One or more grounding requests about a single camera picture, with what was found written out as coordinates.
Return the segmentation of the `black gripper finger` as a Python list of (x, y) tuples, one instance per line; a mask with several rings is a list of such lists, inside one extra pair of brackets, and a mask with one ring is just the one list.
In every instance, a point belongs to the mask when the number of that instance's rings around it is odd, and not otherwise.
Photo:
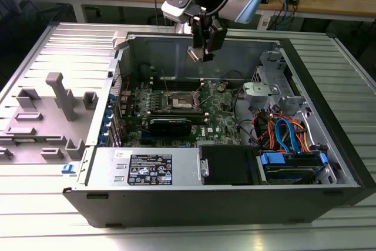
[(202, 62), (212, 61), (214, 51), (222, 48), (227, 35), (227, 28), (215, 28), (210, 26), (204, 34), (203, 58)]
[(191, 51), (195, 58), (203, 58), (205, 55), (206, 40), (200, 24), (192, 25), (193, 46)]

